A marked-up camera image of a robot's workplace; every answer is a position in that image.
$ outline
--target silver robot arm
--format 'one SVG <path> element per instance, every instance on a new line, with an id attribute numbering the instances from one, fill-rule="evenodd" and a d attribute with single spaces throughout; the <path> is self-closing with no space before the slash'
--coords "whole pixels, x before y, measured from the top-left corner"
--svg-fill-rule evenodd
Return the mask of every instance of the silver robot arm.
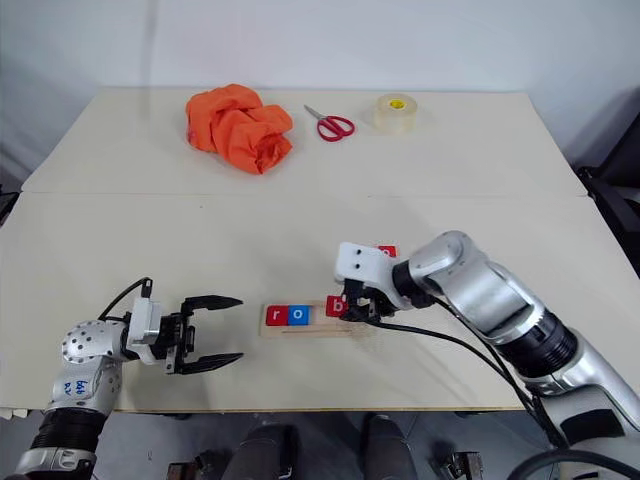
<path id="1" fill-rule="evenodd" d="M 109 310 L 127 293 L 141 287 L 142 294 L 124 317 Z M 228 353 L 201 357 L 187 363 L 194 350 L 194 310 L 218 310 L 242 302 L 209 295 L 186 298 L 180 312 L 163 315 L 150 299 L 152 281 L 140 279 L 107 307 L 97 320 L 82 322 L 62 339 L 62 370 L 53 386 L 51 402 L 31 448 L 16 469 L 29 479 L 90 479 L 96 463 L 98 436 L 113 411 L 122 388 L 122 364 L 140 360 L 162 364 L 167 374 L 192 374 L 223 367 L 242 357 Z"/>
<path id="2" fill-rule="evenodd" d="M 633 389 L 464 233 L 444 233 L 404 261 L 343 243 L 335 277 L 344 284 L 348 309 L 342 318 L 349 321 L 379 322 L 444 297 L 513 365 L 566 444 L 640 465 L 640 399 Z"/>

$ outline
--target tape roll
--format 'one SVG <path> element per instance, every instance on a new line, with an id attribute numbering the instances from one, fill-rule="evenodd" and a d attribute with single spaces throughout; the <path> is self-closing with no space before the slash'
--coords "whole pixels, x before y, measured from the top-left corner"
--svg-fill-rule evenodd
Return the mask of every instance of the tape roll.
<path id="1" fill-rule="evenodd" d="M 418 102 L 403 93 L 383 95 L 376 101 L 375 127 L 384 133 L 397 134 L 413 130 Z"/>

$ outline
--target scissor blade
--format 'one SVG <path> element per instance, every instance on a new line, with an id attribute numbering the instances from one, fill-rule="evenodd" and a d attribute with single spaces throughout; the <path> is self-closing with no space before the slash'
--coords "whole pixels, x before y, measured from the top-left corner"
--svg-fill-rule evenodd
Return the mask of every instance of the scissor blade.
<path id="1" fill-rule="evenodd" d="M 311 115 L 313 115 L 314 117 L 316 117 L 318 120 L 322 120 L 325 115 L 322 115 L 321 113 L 316 112 L 313 108 L 311 108 L 309 105 L 305 105 L 304 108 L 307 109 L 307 112 L 309 112 Z"/>

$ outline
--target white table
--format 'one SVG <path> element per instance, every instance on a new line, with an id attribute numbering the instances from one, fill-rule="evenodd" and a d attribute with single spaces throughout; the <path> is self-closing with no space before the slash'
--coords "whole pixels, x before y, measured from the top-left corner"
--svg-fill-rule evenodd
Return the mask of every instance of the white table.
<path id="1" fill-rule="evenodd" d="M 168 377 L 157 368 L 128 364 L 122 410 L 519 408 L 494 372 L 448 343 L 378 330 L 363 338 L 258 335 L 263 304 L 322 300 L 339 291 L 332 270 L 340 241 L 395 244 L 400 255 L 408 255 L 449 229 L 469 233 L 561 319 L 580 329 L 640 390 L 636 362 L 626 355 L 640 333 L 638 278 L 557 149 L 547 145 L 550 140 L 537 117 L 531 117 L 526 97 L 421 94 L 449 102 L 452 110 L 457 101 L 472 99 L 474 104 L 511 105 L 508 123 L 527 123 L 537 132 L 522 134 L 529 139 L 522 140 L 523 155 L 549 150 L 551 159 L 542 156 L 534 165 L 520 164 L 511 154 L 507 158 L 485 152 L 480 155 L 485 168 L 471 169 L 471 176 L 479 178 L 476 184 L 464 170 L 471 163 L 470 152 L 457 169 L 433 160 L 440 181 L 434 175 L 424 182 L 418 178 L 426 175 L 430 160 L 407 163 L 406 158 L 412 149 L 415 159 L 437 143 L 426 124 L 420 127 L 425 135 L 412 134 L 406 142 L 377 136 L 363 126 L 353 142 L 328 145 L 315 138 L 310 118 L 297 122 L 294 156 L 269 175 L 249 176 L 185 144 L 178 135 L 184 124 L 176 92 L 187 96 L 183 90 L 153 91 L 151 105 L 168 109 L 173 104 L 180 112 L 167 110 L 164 122 L 152 116 L 155 120 L 144 135 L 127 136 L 124 129 L 121 138 L 91 152 L 92 142 L 80 139 L 115 131 L 115 117 L 108 112 L 125 105 L 116 91 L 107 91 L 110 101 L 99 96 L 25 186 L 0 231 L 0 406 L 42 408 L 59 368 L 61 336 L 79 321 L 95 318 L 133 280 L 149 275 L 155 280 L 154 297 L 166 310 L 177 309 L 185 296 L 217 293 L 243 299 L 243 306 L 199 314 L 195 325 L 199 353 L 243 351 L 245 357 L 190 377 Z M 134 93 L 123 91 L 122 96 Z M 332 98 L 317 92 L 278 95 L 290 105 L 311 98 L 308 103 L 322 110 L 321 97 Z M 103 105 L 103 115 L 95 111 L 96 105 Z M 355 116 L 336 105 L 326 111 Z M 458 111 L 463 117 L 465 110 Z M 465 122 L 451 116 L 451 126 Z M 175 130 L 173 137 L 164 136 L 166 149 L 149 142 L 148 136 L 163 130 Z M 452 135 L 451 148 L 460 152 L 478 144 L 472 130 L 464 134 L 468 141 Z M 439 149 L 445 153 L 449 150 L 443 138 Z M 367 139 L 397 144 L 403 154 L 395 164 L 404 167 L 389 170 L 389 159 L 382 155 L 389 147 L 376 153 L 365 145 Z M 494 135 L 493 141 L 484 138 L 481 143 L 495 152 L 500 141 Z M 517 142 L 507 143 L 515 154 Z M 345 156 L 357 148 L 367 150 L 368 157 Z M 125 161 L 129 150 L 135 155 Z M 329 178 L 331 168 L 338 168 L 337 159 L 345 165 L 338 183 L 308 176 L 313 172 Z M 126 170 L 120 181 L 117 166 Z M 485 175 L 487 171 L 510 172 L 517 181 L 498 182 L 494 175 Z M 369 181 L 359 180 L 361 173 Z M 336 188 L 339 182 L 353 188 Z M 447 182 L 453 195 L 443 187 Z M 407 185 L 409 193 L 403 193 L 401 185 Z M 428 189 L 421 190 L 421 185 Z M 466 194 L 461 193 L 465 185 Z M 135 188 L 142 193 L 134 194 Z M 466 330 L 436 307 L 406 312 L 397 320 L 469 340 Z"/>

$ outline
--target crumpled orange fabric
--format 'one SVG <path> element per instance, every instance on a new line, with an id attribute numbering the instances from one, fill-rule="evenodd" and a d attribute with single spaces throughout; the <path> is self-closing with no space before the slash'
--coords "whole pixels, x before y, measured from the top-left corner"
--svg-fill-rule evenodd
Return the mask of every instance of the crumpled orange fabric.
<path id="1" fill-rule="evenodd" d="M 291 117 L 278 105 L 263 106 L 250 88 L 231 84 L 198 93 L 186 111 L 189 143 L 245 172 L 262 174 L 291 151 L 282 135 L 293 128 Z"/>

